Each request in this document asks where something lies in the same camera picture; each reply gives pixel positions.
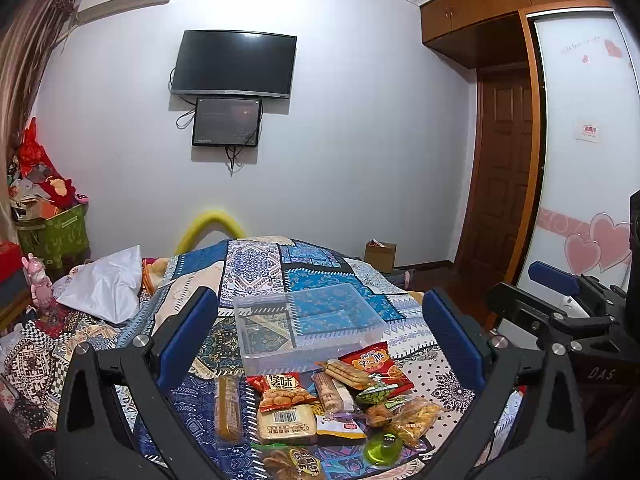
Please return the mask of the green small snack packet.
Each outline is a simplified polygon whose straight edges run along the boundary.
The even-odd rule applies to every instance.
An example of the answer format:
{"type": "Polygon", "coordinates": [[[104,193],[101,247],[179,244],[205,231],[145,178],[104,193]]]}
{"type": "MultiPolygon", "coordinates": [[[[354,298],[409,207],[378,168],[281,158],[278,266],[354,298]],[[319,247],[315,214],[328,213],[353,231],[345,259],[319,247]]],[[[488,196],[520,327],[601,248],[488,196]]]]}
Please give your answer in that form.
{"type": "Polygon", "coordinates": [[[395,394],[397,389],[398,385],[394,382],[392,384],[378,382],[373,386],[359,391],[356,394],[355,402],[359,406],[372,406],[384,403],[395,394]]]}

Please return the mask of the yellow white snack packet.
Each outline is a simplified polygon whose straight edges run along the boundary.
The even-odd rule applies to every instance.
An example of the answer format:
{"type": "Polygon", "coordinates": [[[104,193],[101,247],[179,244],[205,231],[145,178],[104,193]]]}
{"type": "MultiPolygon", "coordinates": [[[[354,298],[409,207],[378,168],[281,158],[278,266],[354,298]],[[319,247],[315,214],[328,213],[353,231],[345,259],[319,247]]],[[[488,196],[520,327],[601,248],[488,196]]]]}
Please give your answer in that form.
{"type": "Polygon", "coordinates": [[[316,416],[316,433],[323,439],[360,441],[367,437],[351,417],[335,418],[328,414],[316,416]]]}

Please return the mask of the clear plastic storage box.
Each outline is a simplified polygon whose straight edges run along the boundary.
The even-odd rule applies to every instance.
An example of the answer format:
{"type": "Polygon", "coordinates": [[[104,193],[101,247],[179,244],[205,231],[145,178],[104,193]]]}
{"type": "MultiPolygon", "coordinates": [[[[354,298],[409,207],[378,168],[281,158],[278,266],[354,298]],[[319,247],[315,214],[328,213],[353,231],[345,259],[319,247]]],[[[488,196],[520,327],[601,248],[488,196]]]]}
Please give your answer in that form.
{"type": "Polygon", "coordinates": [[[247,376],[314,370],[381,341],[385,328],[349,284],[238,297],[233,310],[247,376]]]}

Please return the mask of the striped brown curtain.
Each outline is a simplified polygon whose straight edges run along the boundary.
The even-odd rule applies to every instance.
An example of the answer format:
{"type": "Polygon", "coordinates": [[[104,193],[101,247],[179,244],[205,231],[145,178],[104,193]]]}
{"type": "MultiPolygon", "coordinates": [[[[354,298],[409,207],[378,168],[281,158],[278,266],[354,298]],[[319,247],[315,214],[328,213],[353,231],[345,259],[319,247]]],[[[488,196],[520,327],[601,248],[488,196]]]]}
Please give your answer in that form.
{"type": "Polygon", "coordinates": [[[32,114],[42,76],[76,0],[24,0],[1,31],[1,239],[17,240],[6,183],[13,141],[32,114]]]}

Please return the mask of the green jelly cup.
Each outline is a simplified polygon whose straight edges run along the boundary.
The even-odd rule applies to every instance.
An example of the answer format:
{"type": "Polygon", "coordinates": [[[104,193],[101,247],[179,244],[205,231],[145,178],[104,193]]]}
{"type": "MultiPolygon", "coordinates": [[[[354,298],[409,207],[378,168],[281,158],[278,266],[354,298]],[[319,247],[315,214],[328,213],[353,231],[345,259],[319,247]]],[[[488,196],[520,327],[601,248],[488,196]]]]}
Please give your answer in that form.
{"type": "Polygon", "coordinates": [[[390,467],[398,462],[403,447],[401,438],[396,434],[375,432],[363,448],[363,458],[372,466],[390,467]]]}

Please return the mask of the clear fried snack bag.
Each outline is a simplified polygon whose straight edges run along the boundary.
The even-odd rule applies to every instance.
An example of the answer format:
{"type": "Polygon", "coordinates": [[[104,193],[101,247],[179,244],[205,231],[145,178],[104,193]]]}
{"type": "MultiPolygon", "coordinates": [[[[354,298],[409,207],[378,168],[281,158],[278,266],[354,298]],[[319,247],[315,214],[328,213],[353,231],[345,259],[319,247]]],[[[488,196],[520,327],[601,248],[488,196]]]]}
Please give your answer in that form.
{"type": "Polygon", "coordinates": [[[409,400],[393,414],[388,430],[408,448],[416,448],[441,412],[439,404],[427,399],[409,400]]]}

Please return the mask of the red peanut snack bag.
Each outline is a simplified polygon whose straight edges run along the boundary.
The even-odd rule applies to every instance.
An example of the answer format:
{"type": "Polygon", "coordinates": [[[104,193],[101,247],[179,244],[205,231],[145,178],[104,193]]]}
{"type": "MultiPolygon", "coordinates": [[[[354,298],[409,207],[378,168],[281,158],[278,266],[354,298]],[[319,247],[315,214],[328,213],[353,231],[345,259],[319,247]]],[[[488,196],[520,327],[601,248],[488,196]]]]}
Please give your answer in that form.
{"type": "Polygon", "coordinates": [[[260,393],[258,411],[261,413],[317,401],[317,397],[303,387],[297,372],[247,376],[246,382],[260,393]]]}

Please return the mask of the square bread cake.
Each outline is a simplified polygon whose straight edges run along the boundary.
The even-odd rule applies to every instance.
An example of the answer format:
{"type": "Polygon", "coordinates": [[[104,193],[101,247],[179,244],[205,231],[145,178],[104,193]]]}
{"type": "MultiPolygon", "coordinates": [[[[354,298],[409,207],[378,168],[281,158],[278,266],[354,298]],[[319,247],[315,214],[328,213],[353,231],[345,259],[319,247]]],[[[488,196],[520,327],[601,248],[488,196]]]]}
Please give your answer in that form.
{"type": "Polygon", "coordinates": [[[317,442],[317,419],[309,404],[257,414],[261,444],[313,445],[317,442]]]}

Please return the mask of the green storage basket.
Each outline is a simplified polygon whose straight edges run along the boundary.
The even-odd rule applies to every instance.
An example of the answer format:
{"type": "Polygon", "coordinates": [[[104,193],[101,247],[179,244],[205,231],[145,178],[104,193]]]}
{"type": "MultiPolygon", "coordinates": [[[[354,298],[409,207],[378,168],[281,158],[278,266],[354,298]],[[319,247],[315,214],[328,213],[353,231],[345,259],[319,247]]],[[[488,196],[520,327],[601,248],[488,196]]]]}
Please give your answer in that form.
{"type": "Polygon", "coordinates": [[[15,223],[24,254],[31,252],[49,269],[63,269],[90,255],[85,205],[76,205],[50,219],[15,223]]]}

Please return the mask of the clear biscuit stick pack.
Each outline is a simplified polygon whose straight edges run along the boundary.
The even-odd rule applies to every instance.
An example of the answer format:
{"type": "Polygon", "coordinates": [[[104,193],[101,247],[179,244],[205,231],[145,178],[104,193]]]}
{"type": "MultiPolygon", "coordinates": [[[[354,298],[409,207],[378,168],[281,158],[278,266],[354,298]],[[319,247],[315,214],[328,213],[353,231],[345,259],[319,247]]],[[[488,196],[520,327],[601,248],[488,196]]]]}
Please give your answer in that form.
{"type": "Polygon", "coordinates": [[[332,416],[352,414],[355,411],[355,401],[347,387],[325,372],[318,372],[311,376],[316,387],[317,396],[323,411],[332,416]]]}

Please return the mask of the cat ear crisps bag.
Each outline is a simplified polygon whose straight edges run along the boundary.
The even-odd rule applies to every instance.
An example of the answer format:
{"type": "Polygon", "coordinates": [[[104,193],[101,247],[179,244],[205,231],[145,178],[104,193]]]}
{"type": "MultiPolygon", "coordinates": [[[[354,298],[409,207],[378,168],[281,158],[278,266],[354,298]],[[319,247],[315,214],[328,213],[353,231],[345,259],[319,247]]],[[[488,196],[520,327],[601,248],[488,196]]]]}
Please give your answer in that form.
{"type": "Polygon", "coordinates": [[[326,479],[317,445],[304,439],[273,440],[253,444],[269,479],[326,479]]]}

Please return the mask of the yellow curved headboard tube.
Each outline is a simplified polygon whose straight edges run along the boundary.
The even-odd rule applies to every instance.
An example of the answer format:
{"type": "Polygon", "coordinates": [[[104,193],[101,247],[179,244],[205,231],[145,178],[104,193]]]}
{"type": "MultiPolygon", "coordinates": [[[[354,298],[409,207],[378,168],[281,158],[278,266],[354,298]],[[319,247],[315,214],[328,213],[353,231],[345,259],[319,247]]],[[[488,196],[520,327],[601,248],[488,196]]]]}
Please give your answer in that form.
{"type": "Polygon", "coordinates": [[[186,229],[174,251],[175,255],[193,250],[200,240],[211,230],[218,229],[230,238],[246,237],[239,222],[222,210],[208,210],[199,214],[186,229]]]}

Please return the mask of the white plastic bag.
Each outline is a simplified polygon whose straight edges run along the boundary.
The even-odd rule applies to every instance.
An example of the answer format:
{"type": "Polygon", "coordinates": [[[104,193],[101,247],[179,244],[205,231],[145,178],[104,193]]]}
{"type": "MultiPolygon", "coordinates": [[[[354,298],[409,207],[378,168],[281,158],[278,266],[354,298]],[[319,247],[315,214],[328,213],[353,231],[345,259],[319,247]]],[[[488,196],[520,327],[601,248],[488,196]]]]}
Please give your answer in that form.
{"type": "Polygon", "coordinates": [[[105,322],[122,324],[140,310],[141,285],[141,248],[136,245],[81,266],[56,301],[105,322]]]}

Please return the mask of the red chip snack bag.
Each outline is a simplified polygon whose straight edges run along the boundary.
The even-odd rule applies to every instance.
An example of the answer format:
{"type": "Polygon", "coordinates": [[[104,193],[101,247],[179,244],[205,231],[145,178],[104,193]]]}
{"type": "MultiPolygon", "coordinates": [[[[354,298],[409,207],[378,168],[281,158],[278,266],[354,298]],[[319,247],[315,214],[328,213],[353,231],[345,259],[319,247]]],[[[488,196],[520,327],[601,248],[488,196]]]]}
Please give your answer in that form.
{"type": "Polygon", "coordinates": [[[392,396],[409,392],[414,387],[413,382],[390,356],[386,341],[341,356],[340,360],[357,370],[367,372],[385,385],[395,385],[392,396]]]}

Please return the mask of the long brown wafer bar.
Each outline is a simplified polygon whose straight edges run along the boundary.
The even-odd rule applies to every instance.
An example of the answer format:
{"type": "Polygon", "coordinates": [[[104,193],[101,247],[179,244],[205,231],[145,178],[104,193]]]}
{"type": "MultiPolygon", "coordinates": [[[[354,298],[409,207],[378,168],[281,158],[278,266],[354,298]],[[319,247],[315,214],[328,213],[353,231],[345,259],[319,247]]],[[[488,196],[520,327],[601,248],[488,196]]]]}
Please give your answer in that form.
{"type": "Polygon", "coordinates": [[[215,390],[215,431],[228,444],[242,441],[243,427],[238,378],[220,376],[215,390]]]}

